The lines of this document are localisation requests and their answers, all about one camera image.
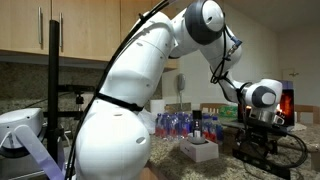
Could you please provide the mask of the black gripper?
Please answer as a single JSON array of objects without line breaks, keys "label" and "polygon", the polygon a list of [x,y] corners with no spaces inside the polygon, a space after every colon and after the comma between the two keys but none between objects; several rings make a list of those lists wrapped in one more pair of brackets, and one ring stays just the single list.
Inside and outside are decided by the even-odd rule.
[{"label": "black gripper", "polygon": [[285,137],[287,132],[282,127],[252,118],[244,120],[243,123],[245,127],[237,132],[235,138],[238,146],[247,143],[249,145],[262,147],[264,149],[264,157],[266,157],[268,153],[278,153],[277,141],[269,140],[268,136],[275,135]]}]

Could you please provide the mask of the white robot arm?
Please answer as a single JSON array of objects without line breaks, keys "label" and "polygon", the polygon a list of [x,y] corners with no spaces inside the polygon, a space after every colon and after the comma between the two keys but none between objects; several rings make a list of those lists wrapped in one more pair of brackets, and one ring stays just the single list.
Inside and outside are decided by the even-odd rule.
[{"label": "white robot arm", "polygon": [[104,71],[75,141],[76,180],[135,180],[150,157],[150,136],[138,113],[154,94],[168,59],[200,51],[224,97],[274,114],[282,84],[233,80],[241,41],[214,0],[194,0],[174,18],[163,0],[142,14]]}]

